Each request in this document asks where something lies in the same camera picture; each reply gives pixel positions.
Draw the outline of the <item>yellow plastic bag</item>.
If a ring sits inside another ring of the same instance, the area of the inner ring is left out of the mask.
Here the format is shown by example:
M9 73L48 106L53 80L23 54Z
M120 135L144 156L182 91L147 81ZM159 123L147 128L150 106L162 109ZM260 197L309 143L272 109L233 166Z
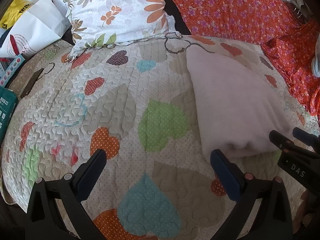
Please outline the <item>yellow plastic bag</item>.
M22 16L22 14L26 12L32 5L33 3L28 0L13 0L1 18L1 28L5 30L11 28Z

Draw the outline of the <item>teal box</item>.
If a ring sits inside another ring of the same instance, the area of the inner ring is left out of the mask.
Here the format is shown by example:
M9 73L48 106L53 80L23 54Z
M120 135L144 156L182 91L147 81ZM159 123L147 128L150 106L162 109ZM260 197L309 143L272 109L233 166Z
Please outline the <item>teal box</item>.
M0 87L0 89L0 141L2 142L9 126L11 117L18 104L18 98L13 91L3 87Z

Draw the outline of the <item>light blue dotted card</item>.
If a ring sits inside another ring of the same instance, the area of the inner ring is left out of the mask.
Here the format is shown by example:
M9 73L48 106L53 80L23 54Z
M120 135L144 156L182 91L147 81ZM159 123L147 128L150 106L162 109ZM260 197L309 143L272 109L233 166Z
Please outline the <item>light blue dotted card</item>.
M19 54L13 58L1 58L0 61L0 86L5 87L11 77L15 74L16 70L22 66L25 58Z

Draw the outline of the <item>heart patterned quilted bedspread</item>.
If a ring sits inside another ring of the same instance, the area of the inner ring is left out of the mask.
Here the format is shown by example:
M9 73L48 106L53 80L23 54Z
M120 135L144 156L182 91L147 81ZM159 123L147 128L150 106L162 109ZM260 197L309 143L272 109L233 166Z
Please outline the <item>heart patterned quilted bedspread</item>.
M210 239L234 207L202 153L186 52L230 57L279 95L293 127L318 119L289 94L257 45L184 36L90 49L51 44L10 85L19 102L1 145L1 196L26 210L37 178L73 173L97 149L107 164L83 206L107 239ZM27 80L41 75L28 95Z

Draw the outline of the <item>white floral pillow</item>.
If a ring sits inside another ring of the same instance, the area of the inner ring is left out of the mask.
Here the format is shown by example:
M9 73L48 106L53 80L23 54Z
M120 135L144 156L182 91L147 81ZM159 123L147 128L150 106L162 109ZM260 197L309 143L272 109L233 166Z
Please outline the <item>white floral pillow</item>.
M165 0L63 0L74 46L67 59L86 49L125 45L175 33Z

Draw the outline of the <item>pale pink knit sweater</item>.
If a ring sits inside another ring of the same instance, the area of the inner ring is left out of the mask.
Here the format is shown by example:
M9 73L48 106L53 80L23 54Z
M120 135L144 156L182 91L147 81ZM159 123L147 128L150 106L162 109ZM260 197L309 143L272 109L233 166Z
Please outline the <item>pale pink knit sweater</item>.
M272 130L293 139L284 100L268 81L238 61L196 45L187 49L186 58L207 161L216 149L227 158L273 152Z

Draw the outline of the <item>orange floral fabric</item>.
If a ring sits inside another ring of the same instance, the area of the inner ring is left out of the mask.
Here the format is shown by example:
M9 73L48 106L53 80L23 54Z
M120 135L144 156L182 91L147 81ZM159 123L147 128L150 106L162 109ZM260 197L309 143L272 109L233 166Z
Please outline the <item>orange floral fabric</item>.
M319 23L299 23L282 0L172 0L192 35L258 44L284 78L289 93L319 115L319 78L311 61Z

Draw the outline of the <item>white paper bag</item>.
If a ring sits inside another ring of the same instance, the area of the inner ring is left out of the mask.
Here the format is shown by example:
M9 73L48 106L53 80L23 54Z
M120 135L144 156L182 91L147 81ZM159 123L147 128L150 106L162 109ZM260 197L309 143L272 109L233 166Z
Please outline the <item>white paper bag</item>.
M1 46L1 57L16 56L11 37L16 42L18 52L24 58L30 58L61 39L69 27L69 20L61 14L52 0L39 0L13 25Z

